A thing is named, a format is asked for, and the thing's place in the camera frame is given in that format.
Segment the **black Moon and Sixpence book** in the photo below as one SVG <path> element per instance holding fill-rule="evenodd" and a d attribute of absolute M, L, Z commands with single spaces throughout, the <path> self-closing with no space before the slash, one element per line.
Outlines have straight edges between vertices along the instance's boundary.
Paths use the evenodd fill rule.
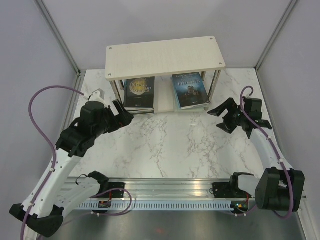
<path fill-rule="evenodd" d="M 127 110 L 154 108 L 155 77 L 127 79 L 124 85 L 123 105 Z"/>

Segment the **light blue barcode book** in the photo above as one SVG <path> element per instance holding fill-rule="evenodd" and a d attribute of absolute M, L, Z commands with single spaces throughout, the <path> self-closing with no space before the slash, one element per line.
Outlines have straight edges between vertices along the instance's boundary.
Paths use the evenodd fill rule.
<path fill-rule="evenodd" d="M 202 111 L 205 108 L 207 108 L 209 104 L 200 104 L 200 105 L 192 105 L 192 106 L 186 106 L 181 107 L 180 105 L 175 105 L 174 110 L 177 111 Z"/>

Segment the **navy blue crest book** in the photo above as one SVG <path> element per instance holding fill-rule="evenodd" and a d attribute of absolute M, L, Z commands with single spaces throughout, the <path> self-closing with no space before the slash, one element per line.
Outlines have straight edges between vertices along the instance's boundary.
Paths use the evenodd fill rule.
<path fill-rule="evenodd" d="M 181 107 L 210 104 L 199 72 L 173 74 L 171 80 L 177 104 Z"/>

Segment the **teal sea cover book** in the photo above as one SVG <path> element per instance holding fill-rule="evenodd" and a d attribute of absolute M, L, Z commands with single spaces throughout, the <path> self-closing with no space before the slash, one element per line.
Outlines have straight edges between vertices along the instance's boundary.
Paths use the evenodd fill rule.
<path fill-rule="evenodd" d="M 147 112 L 154 112 L 154 108 L 125 108 L 129 113 L 147 113 Z"/>

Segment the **purple Robinson Crusoe book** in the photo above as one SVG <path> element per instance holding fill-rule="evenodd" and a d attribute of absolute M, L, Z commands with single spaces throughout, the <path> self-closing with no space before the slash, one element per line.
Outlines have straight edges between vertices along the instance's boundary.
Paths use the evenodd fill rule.
<path fill-rule="evenodd" d="M 151 111 L 130 111 L 129 113 L 131 113 L 132 115 L 152 115 L 155 113 L 154 110 Z"/>

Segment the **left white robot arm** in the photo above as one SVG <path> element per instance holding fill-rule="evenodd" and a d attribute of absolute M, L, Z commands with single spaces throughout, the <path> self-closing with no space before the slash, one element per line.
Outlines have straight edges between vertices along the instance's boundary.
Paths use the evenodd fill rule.
<path fill-rule="evenodd" d="M 121 102 L 114 100 L 115 115 L 109 105 L 88 101 L 80 116 L 65 129 L 55 145 L 52 160 L 39 183 L 23 203 L 14 204 L 9 213 L 37 235 L 53 236 L 67 215 L 90 197 L 105 197 L 110 191 L 109 178 L 93 171 L 72 190 L 59 195 L 66 179 L 98 137 L 128 126 L 134 116 Z"/>

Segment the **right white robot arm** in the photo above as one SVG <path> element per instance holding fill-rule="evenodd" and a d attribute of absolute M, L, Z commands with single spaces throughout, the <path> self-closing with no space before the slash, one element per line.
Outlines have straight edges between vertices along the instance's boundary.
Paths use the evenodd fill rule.
<path fill-rule="evenodd" d="M 248 194 L 255 199 L 260 210 L 297 212 L 300 207 L 305 184 L 305 175 L 295 170 L 284 158 L 278 146 L 271 143 L 272 126 L 263 120 L 262 100 L 243 97 L 242 105 L 228 98 L 221 105 L 208 111 L 211 116 L 219 117 L 224 111 L 227 114 L 217 127 L 231 134 L 237 127 L 242 128 L 255 147 L 264 172 L 261 178 L 244 172 L 234 172 L 228 183 L 213 183 L 214 196 L 222 198 L 225 194 L 234 197 Z"/>

